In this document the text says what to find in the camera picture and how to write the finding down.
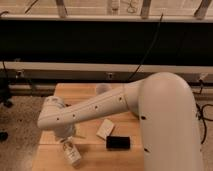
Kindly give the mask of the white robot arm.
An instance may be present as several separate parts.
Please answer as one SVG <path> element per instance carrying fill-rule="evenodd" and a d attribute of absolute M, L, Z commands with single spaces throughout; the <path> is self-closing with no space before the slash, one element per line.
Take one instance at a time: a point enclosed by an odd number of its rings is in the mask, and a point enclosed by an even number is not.
<path fill-rule="evenodd" d="M 174 73 L 154 73 L 69 107 L 49 96 L 37 125 L 61 136 L 76 123 L 127 111 L 140 121 L 144 171 L 204 171 L 195 97 Z"/>

